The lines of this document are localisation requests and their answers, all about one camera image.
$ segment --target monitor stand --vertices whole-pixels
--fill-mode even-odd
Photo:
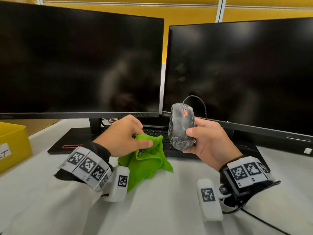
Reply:
[[[70,154],[76,147],[95,140],[101,133],[101,118],[89,119],[90,127],[71,128],[49,150],[49,154]]]

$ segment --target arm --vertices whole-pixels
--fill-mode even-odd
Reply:
[[[195,123],[197,127],[188,129],[186,133],[197,138],[197,146],[185,152],[196,154],[207,165],[220,172],[227,163],[243,157],[217,122],[195,118]],[[306,221],[297,208],[291,206],[281,185],[255,194],[243,209],[287,234],[312,234],[313,224]],[[234,213],[237,225],[247,234],[283,234],[248,213],[242,210]]]
[[[83,147],[105,162],[137,149],[149,148],[150,140],[137,141],[132,134],[144,134],[142,124],[129,115],[115,122],[94,142]],[[43,195],[15,216],[2,235],[79,235],[84,231],[89,209],[100,198],[90,186],[71,173],[60,169],[46,184]]]

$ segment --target person's left hand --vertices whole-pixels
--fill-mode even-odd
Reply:
[[[104,146],[112,156],[122,157],[138,149],[147,149],[153,146],[151,140],[133,139],[132,134],[145,134],[142,123],[132,115],[114,122],[103,134],[94,140]]]

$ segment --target hand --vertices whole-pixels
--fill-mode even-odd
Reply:
[[[187,129],[186,134],[197,139],[197,146],[183,151],[184,153],[196,154],[217,171],[242,155],[219,123],[200,118],[195,118],[195,123],[197,127]]]
[[[132,134],[145,134],[142,123],[132,115],[114,122],[103,134],[94,140],[104,146],[112,156],[122,157],[138,149],[147,149],[153,146],[151,140],[133,139]]]

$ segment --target person's right hand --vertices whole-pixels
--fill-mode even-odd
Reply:
[[[192,146],[184,153],[196,154],[217,171],[242,155],[219,123],[200,118],[195,118],[195,123],[197,127],[187,129],[186,134],[197,139],[197,146]]]

